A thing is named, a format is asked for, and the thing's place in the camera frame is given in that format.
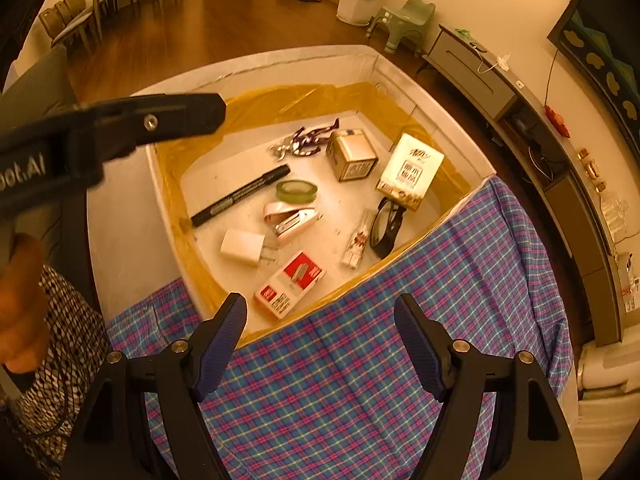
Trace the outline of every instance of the black and white patterned fabric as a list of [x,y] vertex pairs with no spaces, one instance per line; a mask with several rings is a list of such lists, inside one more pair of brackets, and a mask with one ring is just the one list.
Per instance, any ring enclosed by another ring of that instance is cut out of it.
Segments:
[[[33,386],[9,404],[5,415],[38,468],[57,479],[82,401],[110,345],[102,316],[55,270],[44,267],[40,286],[49,296],[49,353],[35,373]],[[63,417],[55,434],[27,436],[48,433]]]

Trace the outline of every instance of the metal bolt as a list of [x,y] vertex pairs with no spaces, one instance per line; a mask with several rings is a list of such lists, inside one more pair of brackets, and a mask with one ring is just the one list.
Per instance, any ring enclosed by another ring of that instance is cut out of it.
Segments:
[[174,341],[171,343],[171,351],[176,354],[181,354],[187,348],[189,348],[189,343],[187,343],[184,339],[178,339],[178,341]]
[[461,354],[469,352],[470,348],[471,348],[471,346],[464,339],[456,339],[453,342],[453,349],[456,352],[460,352]]
[[107,355],[107,362],[112,365],[119,362],[120,359],[122,359],[122,352],[118,352],[117,350]]
[[534,361],[533,354],[531,352],[527,352],[526,350],[518,354],[518,359],[520,359],[524,364],[527,365],[530,365]]
[[148,132],[154,132],[158,127],[158,118],[153,114],[145,115],[145,130]]

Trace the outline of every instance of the human hand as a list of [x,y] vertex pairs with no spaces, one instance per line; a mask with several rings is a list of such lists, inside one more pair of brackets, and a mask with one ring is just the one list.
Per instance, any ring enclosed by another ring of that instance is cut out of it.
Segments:
[[0,364],[15,374],[36,370],[47,355],[49,298],[38,285],[43,264],[39,241],[15,235],[14,254],[0,275]]

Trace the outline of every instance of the blue plaid fabric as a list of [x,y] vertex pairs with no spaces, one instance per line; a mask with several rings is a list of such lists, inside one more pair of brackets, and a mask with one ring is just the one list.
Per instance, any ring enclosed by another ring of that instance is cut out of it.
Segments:
[[[453,338],[482,352],[529,349],[559,394],[572,366],[545,249],[507,186],[492,178],[453,218],[372,279],[292,326],[237,350],[202,413],[234,479],[405,479],[440,405],[421,388],[393,322],[410,292]],[[109,323],[114,348],[158,352],[198,323],[169,284]],[[464,478],[479,474],[494,396],[486,394]],[[171,463],[155,396],[152,436]]]

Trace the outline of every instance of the green plastic chair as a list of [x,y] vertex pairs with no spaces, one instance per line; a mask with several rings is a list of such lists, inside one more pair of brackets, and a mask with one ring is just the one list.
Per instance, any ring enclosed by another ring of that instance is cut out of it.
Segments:
[[389,31],[385,52],[394,53],[400,40],[409,36],[415,43],[415,57],[418,57],[422,53],[420,46],[424,41],[427,26],[435,10],[435,4],[426,4],[423,0],[407,0],[399,10],[381,7],[367,29],[367,38],[370,38],[376,26],[382,23]]

